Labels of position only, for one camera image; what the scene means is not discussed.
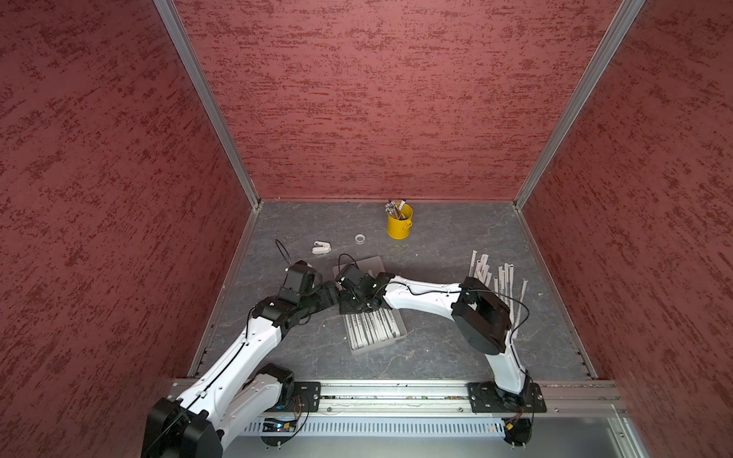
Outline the translucent plastic storage box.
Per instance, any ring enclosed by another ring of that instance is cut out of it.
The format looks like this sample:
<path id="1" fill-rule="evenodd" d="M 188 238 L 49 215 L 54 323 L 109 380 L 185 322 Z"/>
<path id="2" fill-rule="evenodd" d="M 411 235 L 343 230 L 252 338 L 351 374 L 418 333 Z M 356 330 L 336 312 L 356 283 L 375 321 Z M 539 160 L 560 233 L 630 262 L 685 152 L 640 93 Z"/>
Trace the translucent plastic storage box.
<path id="1" fill-rule="evenodd" d="M 365 306 L 355 305 L 353 299 L 347 301 L 347 293 L 341 286 L 340 314 L 344 317 L 347 330 L 347 343 L 353 356 L 389 347 L 407 337 L 402 316 L 396 310 L 380 308 L 368 310 Z"/>

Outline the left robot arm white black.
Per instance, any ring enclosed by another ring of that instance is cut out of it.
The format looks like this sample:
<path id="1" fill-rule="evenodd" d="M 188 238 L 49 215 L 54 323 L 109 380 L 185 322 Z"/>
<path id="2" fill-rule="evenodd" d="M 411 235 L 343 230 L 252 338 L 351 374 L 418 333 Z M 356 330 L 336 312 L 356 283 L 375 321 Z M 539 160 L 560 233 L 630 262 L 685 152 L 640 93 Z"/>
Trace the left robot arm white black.
<path id="1" fill-rule="evenodd" d="M 297 387 L 290 370 L 264 364 L 292 328 L 339 303 L 332 281 L 305 261 L 286 271 L 279 292 L 248 314 L 244 331 L 225 354 L 175 400 L 160 399 L 148 414 L 144 457 L 220 457 L 261 414 L 282 410 L 294 416 L 296 435 L 319 407 L 320 384 Z"/>

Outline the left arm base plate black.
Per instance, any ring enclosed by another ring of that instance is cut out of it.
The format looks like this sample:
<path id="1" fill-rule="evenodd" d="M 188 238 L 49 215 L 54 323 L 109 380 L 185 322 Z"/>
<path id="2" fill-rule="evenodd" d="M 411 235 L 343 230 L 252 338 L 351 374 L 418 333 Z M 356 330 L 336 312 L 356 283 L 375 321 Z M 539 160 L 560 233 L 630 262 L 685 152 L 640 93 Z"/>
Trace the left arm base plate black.
<path id="1" fill-rule="evenodd" d="M 320 408 L 321 395 L 320 382 L 286 382 L 278 402 L 269 412 L 317 412 Z"/>

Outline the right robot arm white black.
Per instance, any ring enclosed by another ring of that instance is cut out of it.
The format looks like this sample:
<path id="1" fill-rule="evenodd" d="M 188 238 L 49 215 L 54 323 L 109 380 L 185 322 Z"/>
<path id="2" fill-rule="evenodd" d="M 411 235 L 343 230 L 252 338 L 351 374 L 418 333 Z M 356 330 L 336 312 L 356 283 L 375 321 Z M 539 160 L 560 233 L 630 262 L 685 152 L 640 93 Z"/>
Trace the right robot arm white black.
<path id="1" fill-rule="evenodd" d="M 496 390 L 523 393 L 527 375 L 513 350 L 513 312 L 480 280 L 468 277 L 460 284 L 431 284 L 386 272 L 372 277 L 354 264 L 344 267 L 335 280 L 342 290 L 341 313 L 408 309 L 450 320 L 469 345 L 486 356 Z"/>

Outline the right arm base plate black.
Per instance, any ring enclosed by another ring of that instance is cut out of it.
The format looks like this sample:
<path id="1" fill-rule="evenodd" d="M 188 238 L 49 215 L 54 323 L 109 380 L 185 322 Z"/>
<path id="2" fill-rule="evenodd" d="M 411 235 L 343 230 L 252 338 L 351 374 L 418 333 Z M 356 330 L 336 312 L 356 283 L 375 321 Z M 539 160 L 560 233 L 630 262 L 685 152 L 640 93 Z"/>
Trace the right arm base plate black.
<path id="1" fill-rule="evenodd" d="M 468 383 L 466 387 L 473 413 L 515 415 L 547 412 L 539 385 L 530 380 L 525 381 L 519 394 L 502 390 L 492 381 Z"/>

